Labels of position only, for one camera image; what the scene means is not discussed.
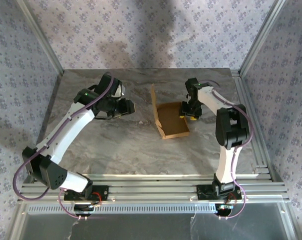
marble surface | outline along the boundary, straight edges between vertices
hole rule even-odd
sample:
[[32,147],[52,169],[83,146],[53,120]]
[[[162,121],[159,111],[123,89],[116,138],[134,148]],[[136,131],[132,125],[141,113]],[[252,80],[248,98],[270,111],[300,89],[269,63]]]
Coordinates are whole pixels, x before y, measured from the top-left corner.
[[[190,135],[161,139],[154,124],[150,88],[155,85],[157,103],[185,101],[188,78],[219,83],[219,93],[238,103],[228,68],[214,69],[114,69],[123,81],[125,97],[136,112],[108,121],[93,120],[76,137],[60,165],[83,174],[213,174],[220,147],[215,138],[215,116],[205,106],[198,121],[188,121]],[[67,113],[77,93],[98,84],[105,70],[66,70],[49,119],[48,135]],[[242,150],[237,173],[251,174],[255,168],[252,148]]]

cardboard flap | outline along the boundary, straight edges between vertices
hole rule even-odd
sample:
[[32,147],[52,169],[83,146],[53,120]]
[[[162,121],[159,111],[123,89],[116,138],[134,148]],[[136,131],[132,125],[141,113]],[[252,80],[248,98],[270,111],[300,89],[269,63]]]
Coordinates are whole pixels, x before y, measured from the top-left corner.
[[164,135],[163,130],[160,129],[162,127],[162,125],[161,125],[161,123],[159,121],[159,115],[157,113],[156,96],[155,96],[154,84],[152,84],[152,86],[151,86],[151,98],[152,98],[152,106],[153,106],[153,113],[154,113],[155,124],[156,124],[156,126],[158,126],[160,134]]

open cardboard box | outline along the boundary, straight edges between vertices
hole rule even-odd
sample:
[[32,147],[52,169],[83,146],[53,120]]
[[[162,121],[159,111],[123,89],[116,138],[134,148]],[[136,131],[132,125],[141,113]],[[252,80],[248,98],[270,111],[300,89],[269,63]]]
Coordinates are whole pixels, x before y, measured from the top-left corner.
[[154,120],[162,139],[172,139],[188,136],[186,118],[179,117],[181,102],[168,102],[156,104],[154,85],[151,86],[151,97],[154,112]]

floral wallpaper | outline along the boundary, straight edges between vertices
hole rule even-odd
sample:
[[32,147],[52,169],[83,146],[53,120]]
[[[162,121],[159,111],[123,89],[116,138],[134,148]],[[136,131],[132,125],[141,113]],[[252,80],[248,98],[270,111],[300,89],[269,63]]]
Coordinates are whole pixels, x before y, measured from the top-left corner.
[[288,0],[245,80],[302,230],[302,0]]
[[239,69],[274,0],[28,0],[65,69]]
[[15,1],[0,0],[0,239],[17,199],[13,174],[36,143],[56,77]]

